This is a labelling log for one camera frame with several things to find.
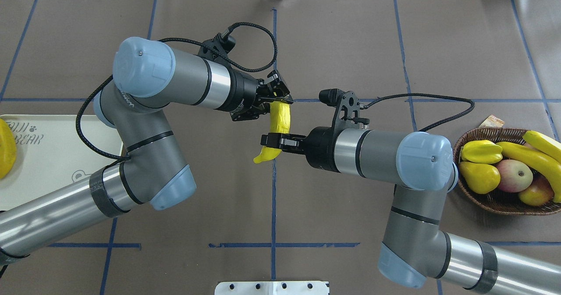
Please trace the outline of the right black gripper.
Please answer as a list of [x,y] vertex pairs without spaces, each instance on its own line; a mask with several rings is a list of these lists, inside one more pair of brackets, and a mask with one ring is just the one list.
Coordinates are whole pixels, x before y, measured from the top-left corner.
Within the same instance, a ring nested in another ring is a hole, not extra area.
[[260,145],[285,153],[304,153],[316,169],[338,173],[334,158],[335,134],[332,127],[316,127],[307,136],[292,134],[262,135]]

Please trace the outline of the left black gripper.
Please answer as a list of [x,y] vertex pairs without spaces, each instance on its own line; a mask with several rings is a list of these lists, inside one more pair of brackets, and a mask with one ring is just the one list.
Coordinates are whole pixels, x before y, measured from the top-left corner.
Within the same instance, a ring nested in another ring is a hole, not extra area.
[[232,121],[252,121],[269,113],[269,104],[259,100],[261,89],[265,103],[293,103],[290,91],[278,70],[272,70],[265,80],[240,71],[233,71],[233,75],[236,85],[231,101]]

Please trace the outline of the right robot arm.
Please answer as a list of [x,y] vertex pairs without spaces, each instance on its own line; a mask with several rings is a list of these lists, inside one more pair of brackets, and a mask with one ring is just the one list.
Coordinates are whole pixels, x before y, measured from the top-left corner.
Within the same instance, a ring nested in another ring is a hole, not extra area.
[[440,230],[459,173],[450,141],[426,132],[317,127],[263,135],[262,146],[303,154],[311,167],[395,185],[377,267],[420,288],[427,278],[481,295],[558,295],[560,267]]

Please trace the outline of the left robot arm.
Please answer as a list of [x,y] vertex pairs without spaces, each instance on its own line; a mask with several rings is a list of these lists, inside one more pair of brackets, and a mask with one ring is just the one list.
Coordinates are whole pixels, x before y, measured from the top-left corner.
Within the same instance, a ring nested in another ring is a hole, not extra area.
[[92,99],[98,119],[117,130],[128,155],[2,213],[2,265],[143,203],[163,210],[190,197],[196,185],[163,111],[169,103],[224,111],[233,121],[278,117],[293,103],[278,71],[256,79],[253,69],[228,58],[236,43],[231,36],[198,42],[196,55],[173,49],[172,41],[130,37],[120,44],[112,78]]

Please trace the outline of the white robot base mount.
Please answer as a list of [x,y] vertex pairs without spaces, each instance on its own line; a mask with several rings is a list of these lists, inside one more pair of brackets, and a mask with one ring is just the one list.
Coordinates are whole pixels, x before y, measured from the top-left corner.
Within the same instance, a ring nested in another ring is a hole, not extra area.
[[330,295],[326,281],[224,281],[215,295]]

